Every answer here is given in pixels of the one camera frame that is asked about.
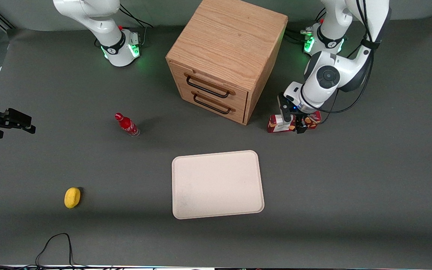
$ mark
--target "white tray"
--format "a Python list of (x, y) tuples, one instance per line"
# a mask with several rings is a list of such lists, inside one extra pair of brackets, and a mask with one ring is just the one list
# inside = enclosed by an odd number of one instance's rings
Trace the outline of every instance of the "white tray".
[(259, 213), (264, 208), (254, 151), (177, 157), (172, 167), (177, 219)]

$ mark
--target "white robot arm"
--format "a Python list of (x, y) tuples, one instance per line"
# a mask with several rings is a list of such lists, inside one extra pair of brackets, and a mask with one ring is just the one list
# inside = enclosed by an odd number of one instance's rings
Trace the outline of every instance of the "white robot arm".
[(308, 35), (304, 52), (314, 55), (319, 51), (339, 53), (343, 45), (346, 30), (353, 22), (353, 15), (348, 10), (345, 0), (321, 0), (326, 8), (325, 24), (316, 22), (309, 26), (302, 34)]
[[(367, 35), (361, 41), (358, 54), (353, 60), (328, 52), (327, 48), (320, 48), (320, 51), (314, 53), (304, 72), (305, 83), (292, 82), (283, 93), (283, 97), (287, 100), (284, 100), (281, 95), (278, 97), (285, 122), (291, 121), (291, 114), (305, 116), (317, 110), (332, 113), (332, 111), (319, 108), (334, 91), (339, 89), (343, 92), (350, 92), (361, 86), (371, 73), (374, 50), (379, 46), (384, 26), (391, 17), (389, 0), (367, 0), (367, 4), (365, 0), (345, 0), (344, 7), (341, 6), (341, 0), (322, 0), (322, 2), (325, 4), (331, 2), (331, 8), (337, 11), (331, 12), (329, 6), (326, 7), (330, 15), (322, 23), (321, 29), (330, 23), (340, 26), (341, 22), (345, 22), (349, 17), (348, 11), (367, 26)], [(331, 14), (336, 14), (336, 16), (330, 19)], [(346, 25), (341, 28), (333, 26), (330, 25), (327, 29), (337, 29), (335, 31), (337, 36), (345, 34)]]
[(53, 0), (59, 13), (86, 26), (101, 43), (101, 49), (111, 64), (127, 66), (139, 57), (139, 36), (127, 29), (119, 29), (108, 17), (120, 9), (119, 0)]

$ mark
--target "wooden cabinet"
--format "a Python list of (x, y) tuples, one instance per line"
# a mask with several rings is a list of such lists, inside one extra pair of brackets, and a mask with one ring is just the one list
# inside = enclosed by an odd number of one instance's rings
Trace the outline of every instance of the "wooden cabinet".
[(240, 0), (202, 0), (166, 55), (181, 97), (247, 125), (287, 22)]

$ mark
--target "bottle label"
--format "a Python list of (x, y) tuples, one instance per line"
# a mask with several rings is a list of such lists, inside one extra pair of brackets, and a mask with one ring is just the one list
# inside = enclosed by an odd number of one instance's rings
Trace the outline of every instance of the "bottle label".
[(131, 136), (135, 136), (138, 133), (138, 128), (136, 127), (136, 125), (134, 125), (132, 121), (129, 128), (124, 128), (124, 130)]

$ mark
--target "gray mat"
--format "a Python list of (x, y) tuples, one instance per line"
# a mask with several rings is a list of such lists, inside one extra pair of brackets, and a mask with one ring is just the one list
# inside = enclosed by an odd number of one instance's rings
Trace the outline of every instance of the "gray mat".
[[(0, 140), (0, 264), (32, 263), (67, 232), (83, 264), (432, 269), (432, 18), (391, 21), (360, 102), (303, 135), (266, 133), (276, 94), (302, 81), (300, 46), (283, 41), (242, 126), (180, 99), (164, 59), (180, 31), (150, 29), (126, 68), (110, 66), (89, 31), (13, 33), (0, 109), (33, 116), (37, 133)], [(348, 35), (343, 55), (362, 28)], [(335, 109), (356, 96), (340, 94)], [(119, 129), (117, 111), (139, 138)], [(173, 217), (173, 158), (247, 149), (259, 155), (263, 212)], [(67, 210), (71, 186), (86, 196)], [(67, 260), (60, 238), (41, 263)]]

